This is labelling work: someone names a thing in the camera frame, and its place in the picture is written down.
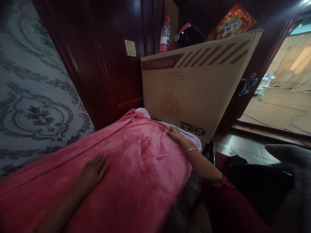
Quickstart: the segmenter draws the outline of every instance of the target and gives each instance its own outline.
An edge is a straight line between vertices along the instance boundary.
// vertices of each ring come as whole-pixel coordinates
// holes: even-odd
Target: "wall switch plate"
[[[136,57],[135,42],[129,41],[129,40],[124,40],[124,42],[125,42],[127,55],[131,57]]]

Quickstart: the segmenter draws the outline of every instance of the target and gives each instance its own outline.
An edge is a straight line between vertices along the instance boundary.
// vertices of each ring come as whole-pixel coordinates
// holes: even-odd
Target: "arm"
[[[175,141],[179,143],[183,151],[194,148],[194,146],[185,139],[178,129],[170,127],[171,131],[166,131]],[[186,152],[186,157],[189,160],[194,173],[200,179],[220,180],[223,174],[198,150],[190,150]]]
[[[108,157],[96,156],[81,171],[77,183],[67,193],[63,201],[47,216],[33,232],[61,232],[66,222],[93,189],[100,183],[107,172],[108,166],[101,170]]]

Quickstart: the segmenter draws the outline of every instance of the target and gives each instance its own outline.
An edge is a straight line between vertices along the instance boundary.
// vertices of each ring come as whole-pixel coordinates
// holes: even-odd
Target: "cardboard box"
[[[141,58],[144,107],[209,142],[262,30]]]

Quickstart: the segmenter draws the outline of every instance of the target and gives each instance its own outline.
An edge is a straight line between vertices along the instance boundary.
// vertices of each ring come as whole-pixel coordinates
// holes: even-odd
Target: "bottle label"
[[[161,37],[160,39],[160,52],[166,52],[168,49],[168,37]]]
[[[161,37],[160,44],[166,44],[166,45],[168,45],[168,40],[169,40],[168,37]]]

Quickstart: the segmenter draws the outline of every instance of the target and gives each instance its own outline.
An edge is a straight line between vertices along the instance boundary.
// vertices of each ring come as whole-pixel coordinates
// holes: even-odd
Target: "pink blanket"
[[[67,232],[156,232],[191,172],[164,126],[134,109],[114,124],[0,180],[1,232],[36,226],[97,154],[109,170]]]

